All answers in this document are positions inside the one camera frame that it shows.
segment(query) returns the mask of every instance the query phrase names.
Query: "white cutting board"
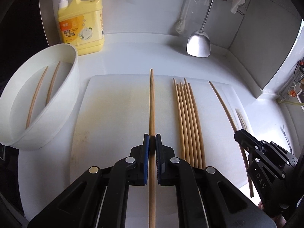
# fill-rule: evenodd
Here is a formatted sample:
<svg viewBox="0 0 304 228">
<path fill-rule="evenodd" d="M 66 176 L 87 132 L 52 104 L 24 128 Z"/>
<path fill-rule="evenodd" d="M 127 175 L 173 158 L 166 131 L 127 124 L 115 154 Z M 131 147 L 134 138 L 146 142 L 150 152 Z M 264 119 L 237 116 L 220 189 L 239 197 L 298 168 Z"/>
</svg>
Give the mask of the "white cutting board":
<svg viewBox="0 0 304 228">
<path fill-rule="evenodd" d="M 100 75 L 91 78 L 79 111 L 70 162 L 70 182 L 89 167 L 113 166 L 141 145 L 149 132 L 149 75 Z M 236 187 L 247 182 L 234 132 L 213 89 L 206 80 L 191 83 L 201 122 L 207 166 L 212 165 Z M 155 127 L 163 145 L 180 157 L 178 116 L 173 77 L 154 76 Z M 230 85 L 213 83 L 236 119 L 244 109 Z M 157 186 L 157 227 L 178 227 L 174 187 Z M 148 227 L 148 188 L 130 187 L 126 227 Z"/>
</svg>

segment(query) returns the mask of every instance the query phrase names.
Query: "yellow detergent bottle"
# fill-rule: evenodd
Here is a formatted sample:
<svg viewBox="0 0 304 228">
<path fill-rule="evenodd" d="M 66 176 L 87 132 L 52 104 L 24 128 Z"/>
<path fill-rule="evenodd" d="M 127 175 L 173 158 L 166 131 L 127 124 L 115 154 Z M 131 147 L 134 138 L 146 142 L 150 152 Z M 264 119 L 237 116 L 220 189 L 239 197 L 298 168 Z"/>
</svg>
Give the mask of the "yellow detergent bottle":
<svg viewBox="0 0 304 228">
<path fill-rule="evenodd" d="M 74 45 L 78 55 L 100 51 L 104 44 L 101 0 L 60 0 L 58 21 L 63 43 Z"/>
</svg>

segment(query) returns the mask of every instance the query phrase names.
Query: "chopstick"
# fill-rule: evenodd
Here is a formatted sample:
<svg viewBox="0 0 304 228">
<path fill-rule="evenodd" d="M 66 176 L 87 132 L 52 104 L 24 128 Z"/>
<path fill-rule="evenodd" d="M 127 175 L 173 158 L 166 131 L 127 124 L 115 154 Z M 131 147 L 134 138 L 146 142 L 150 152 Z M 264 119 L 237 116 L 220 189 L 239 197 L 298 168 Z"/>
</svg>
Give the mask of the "chopstick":
<svg viewBox="0 0 304 228">
<path fill-rule="evenodd" d="M 180 103 L 181 123 L 182 123 L 183 134 L 184 134 L 184 142 L 181 143 L 181 144 L 184 145 L 185 160 L 190 164 L 190 153 L 189 153 L 189 143 L 188 143 L 186 117 L 185 117 L 184 104 L 183 104 L 183 99 L 182 99 L 182 96 L 181 96 L 181 89 L 180 89 L 179 84 L 177 84 L 177 92 L 178 92 L 178 99 L 179 99 L 179 103 Z"/>
<path fill-rule="evenodd" d="M 153 69 L 150 72 L 149 113 L 149 228 L 156 226 L 156 155 L 155 155 L 155 90 Z"/>
<path fill-rule="evenodd" d="M 46 100 L 46 102 L 45 102 L 45 105 L 47 105 L 48 102 L 50 101 L 51 92 L 52 92 L 52 89 L 53 89 L 53 85 L 54 85 L 54 82 L 55 82 L 55 78 L 56 78 L 56 75 L 57 75 L 59 66 L 60 66 L 60 62 L 57 64 L 57 66 L 56 66 L 56 68 L 55 68 L 55 72 L 54 72 L 54 74 L 53 74 L 53 77 L 52 77 L 52 80 L 51 80 L 51 84 L 50 84 L 49 90 L 48 90 L 48 92 L 47 92 L 48 94 L 47 94 L 47 100 Z"/>
<path fill-rule="evenodd" d="M 206 168 L 206 159 L 205 159 L 205 150 L 204 150 L 204 142 L 203 142 L 203 135 L 202 135 L 200 117 L 199 117 L 199 112 L 197 110 L 197 106 L 196 106 L 196 102 L 195 102 L 195 99 L 194 99 L 194 95 L 193 95 L 191 85 L 190 85 L 190 83 L 188 83 L 188 84 L 189 84 L 189 90 L 190 90 L 192 103 L 193 103 L 193 108 L 194 108 L 197 131 L 199 133 L 200 153 L 201 153 L 201 159 L 202 159 L 202 168 L 201 169 L 205 169 Z"/>
<path fill-rule="evenodd" d="M 197 157 L 197 144 L 196 144 L 196 135 L 194 133 L 194 121 L 193 121 L 193 116 L 192 116 L 192 108 L 190 105 L 190 95 L 189 95 L 189 87 L 187 88 L 187 81 L 186 78 L 185 84 L 184 84 L 184 91 L 185 91 L 185 96 L 186 96 L 186 105 L 187 105 L 187 110 L 188 110 L 188 116 L 189 116 L 189 123 L 190 123 L 190 132 L 191 132 L 191 139 L 192 139 L 192 149 L 193 149 L 193 158 L 194 158 L 194 167 L 198 168 L 198 157 Z"/>
<path fill-rule="evenodd" d="M 187 83 L 186 78 L 184 78 L 184 81 L 185 81 L 185 85 L 186 85 L 186 89 L 187 89 L 189 105 L 190 105 L 190 110 L 191 110 L 191 116 L 192 116 L 192 128 L 193 128 L 193 130 L 191 130 L 191 133 L 193 132 L 194 138 L 195 138 L 198 168 L 203 169 L 202 153 L 201 153 L 201 146 L 200 146 L 200 137 L 199 137 L 199 131 L 198 131 L 198 128 L 197 128 L 197 121 L 196 121 L 196 116 L 197 115 L 195 114 L 193 100 L 192 100 L 192 99 L 194 99 L 194 96 L 193 96 L 193 94 L 191 95 L 190 87 L 189 87 L 189 84 Z"/>
<path fill-rule="evenodd" d="M 174 83 L 174 89 L 175 89 L 175 95 L 176 95 L 176 103 L 177 103 L 177 111 L 178 111 L 178 125 L 179 125 L 179 134 L 180 134 L 180 144 L 181 144 L 181 158 L 183 160 L 186 160 L 186 152 L 185 152 L 185 141 L 184 141 L 184 130 L 183 130 L 183 124 L 182 124 L 182 117 L 181 117 L 181 108 L 180 108 L 180 102 L 178 97 L 178 90 L 175 78 L 173 78 Z"/>
<path fill-rule="evenodd" d="M 29 113 L 28 113 L 28 116 L 27 116 L 25 129 L 27 129 L 27 128 L 29 127 L 29 124 L 30 124 L 30 122 L 31 122 L 31 116 L 32 116 L 33 108 L 34 108 L 34 103 L 35 103 L 35 101 L 36 101 L 36 98 L 37 98 L 37 95 L 38 95 L 38 91 L 39 91 L 39 89 L 40 89 L 40 86 L 41 86 L 41 84 L 42 84 L 43 78 L 44 78 L 44 76 L 45 76 L 45 74 L 46 74 L 46 72 L 47 72 L 48 67 L 49 67 L 49 66 L 47 66 L 47 67 L 45 68 L 45 70 L 44 70 L 44 72 L 43 72 L 43 74 L 42 74 L 42 76 L 41 76 L 41 78 L 40 78 L 40 80 L 39 80 L 39 82 L 38 82 L 38 85 L 37 85 L 37 87 L 36 87 L 36 90 L 35 90 L 35 92 L 34 92 L 34 96 L 33 96 L 33 98 L 32 98 L 32 102 L 31 102 L 31 105 L 30 105 L 29 111 L 28 111 Z"/>
<path fill-rule="evenodd" d="M 189 156 L 190 156 L 190 161 L 188 162 L 192 167 L 194 167 L 194 156 L 193 156 L 193 145 L 192 145 L 192 136 L 191 136 L 191 128 L 190 128 L 190 121 L 189 121 L 189 113 L 188 113 L 188 108 L 187 108 L 187 103 L 186 103 L 186 97 L 184 93 L 184 88 L 183 84 L 180 82 L 179 83 L 179 88 L 181 91 L 181 97 L 183 100 L 184 104 L 184 113 L 185 113 L 185 118 L 186 118 L 186 128 L 187 128 L 187 134 L 188 134 L 188 144 L 189 144 Z"/>
<path fill-rule="evenodd" d="M 227 115 L 227 117 L 229 119 L 229 122 L 230 122 L 230 124 L 232 126 L 233 131 L 236 132 L 237 131 L 237 127 L 236 127 L 236 125 L 235 125 L 235 123 L 234 123 L 234 121 L 232 119 L 232 116 L 229 113 L 229 110 L 228 110 L 227 106 L 225 105 L 223 99 L 221 98 L 221 95 L 216 90 L 216 88 L 214 87 L 214 85 L 212 84 L 211 81 L 209 81 L 209 84 L 211 85 L 211 87 L 214 90 L 217 98 L 219 99 L 219 101 L 220 101 L 220 103 L 221 103 L 221 105 L 222 105 L 222 107 L 223 107 L 223 109 L 224 109 L 224 111 L 225 111 L 225 113 L 226 113 L 226 115 Z M 247 168 L 249 167 L 249 164 L 248 164 L 248 161 L 247 161 L 246 153 L 245 153 L 245 150 L 241 147 L 241 145 L 239 145 L 239 146 L 240 146 L 240 149 L 241 149 L 241 153 L 242 153 L 242 156 L 243 156 L 243 161 L 244 161 L 245 168 L 246 168 L 246 173 L 247 173 Z M 252 185 L 252 180 L 251 180 L 251 178 L 250 178 L 250 176 L 249 176 L 248 173 L 247 173 L 247 178 L 248 178 L 248 183 L 249 183 L 250 197 L 252 198 L 254 196 L 254 194 L 253 194 L 253 185 Z"/>
</svg>

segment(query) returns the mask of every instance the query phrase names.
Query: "countertop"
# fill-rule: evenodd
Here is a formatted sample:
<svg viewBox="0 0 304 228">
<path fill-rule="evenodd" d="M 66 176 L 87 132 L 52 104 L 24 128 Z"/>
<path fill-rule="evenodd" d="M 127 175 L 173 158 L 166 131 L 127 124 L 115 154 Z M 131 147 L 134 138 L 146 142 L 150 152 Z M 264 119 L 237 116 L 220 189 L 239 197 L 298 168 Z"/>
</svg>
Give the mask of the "countertop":
<svg viewBox="0 0 304 228">
<path fill-rule="evenodd" d="M 46 146 L 35 151 L 20 151 L 18 180 L 25 216 L 31 220 L 70 181 L 70 153 L 80 105 L 90 78 L 103 74 L 149 74 L 180 76 L 230 84 L 236 91 L 258 140 L 274 141 L 289 151 L 281 131 L 290 138 L 287 122 L 274 100 L 256 100 L 241 76 L 227 60 L 225 49 L 212 46 L 208 58 L 189 56 L 185 47 L 173 43 L 176 37 L 155 34 L 113 34 L 105 36 L 100 52 L 78 57 L 80 91 L 68 121 Z M 241 190 L 249 196 L 248 187 Z"/>
</svg>

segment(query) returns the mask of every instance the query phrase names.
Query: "white container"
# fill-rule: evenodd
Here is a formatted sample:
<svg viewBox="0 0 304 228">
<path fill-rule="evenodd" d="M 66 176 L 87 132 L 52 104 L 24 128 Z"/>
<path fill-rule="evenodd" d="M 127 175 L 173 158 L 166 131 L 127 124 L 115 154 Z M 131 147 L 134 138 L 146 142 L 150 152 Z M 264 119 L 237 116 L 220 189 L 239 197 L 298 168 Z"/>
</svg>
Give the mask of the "white container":
<svg viewBox="0 0 304 228">
<path fill-rule="evenodd" d="M 59 69 L 46 105 L 55 68 Z M 26 129 L 29 108 L 37 84 L 46 74 L 34 103 Z M 69 44 L 46 48 L 28 59 L 12 76 L 0 98 L 0 143 L 22 150 L 43 147 L 60 131 L 76 103 L 79 93 L 77 50 Z"/>
</svg>

